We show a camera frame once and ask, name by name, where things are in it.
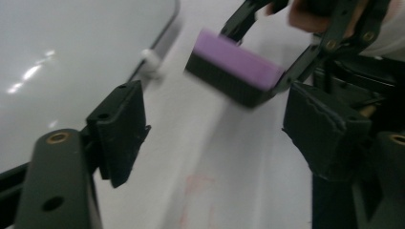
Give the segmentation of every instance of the black bracket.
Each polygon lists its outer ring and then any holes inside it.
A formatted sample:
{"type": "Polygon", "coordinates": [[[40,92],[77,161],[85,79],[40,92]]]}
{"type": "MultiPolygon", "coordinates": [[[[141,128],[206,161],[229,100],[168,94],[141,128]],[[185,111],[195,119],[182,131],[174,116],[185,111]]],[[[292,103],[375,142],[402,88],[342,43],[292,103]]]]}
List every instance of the black bracket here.
{"type": "Polygon", "coordinates": [[[0,228],[102,228],[92,174],[115,188],[130,176],[151,129],[140,81],[113,90],[87,123],[43,135],[29,164],[0,175],[0,228]]]}

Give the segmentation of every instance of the purple sponge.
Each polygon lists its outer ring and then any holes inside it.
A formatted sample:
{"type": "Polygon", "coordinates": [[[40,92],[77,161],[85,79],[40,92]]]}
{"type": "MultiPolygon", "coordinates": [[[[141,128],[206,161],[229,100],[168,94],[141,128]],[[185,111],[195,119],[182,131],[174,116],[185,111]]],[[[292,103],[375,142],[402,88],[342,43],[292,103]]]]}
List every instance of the purple sponge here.
{"type": "Polygon", "coordinates": [[[280,66],[207,30],[201,31],[193,53],[261,91],[274,88],[284,73],[280,66]]]}

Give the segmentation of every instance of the glossy white panel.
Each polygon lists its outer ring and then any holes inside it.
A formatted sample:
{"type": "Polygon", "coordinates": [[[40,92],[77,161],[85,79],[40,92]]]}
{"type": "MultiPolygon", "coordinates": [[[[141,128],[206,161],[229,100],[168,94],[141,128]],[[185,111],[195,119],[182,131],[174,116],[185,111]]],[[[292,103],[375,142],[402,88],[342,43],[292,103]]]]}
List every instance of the glossy white panel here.
{"type": "Polygon", "coordinates": [[[175,0],[0,1],[0,173],[86,116],[138,66],[175,0]]]}

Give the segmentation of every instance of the bolt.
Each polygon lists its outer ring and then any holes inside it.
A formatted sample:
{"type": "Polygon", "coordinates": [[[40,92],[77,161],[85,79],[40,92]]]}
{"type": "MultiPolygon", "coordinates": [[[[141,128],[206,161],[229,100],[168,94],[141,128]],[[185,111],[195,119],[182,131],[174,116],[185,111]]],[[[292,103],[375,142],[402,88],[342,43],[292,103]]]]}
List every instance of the bolt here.
{"type": "Polygon", "coordinates": [[[59,133],[53,134],[50,137],[48,137],[47,143],[48,144],[58,144],[58,143],[61,143],[61,142],[64,142],[65,140],[67,140],[68,137],[69,137],[69,133],[59,132],[59,133]]]}

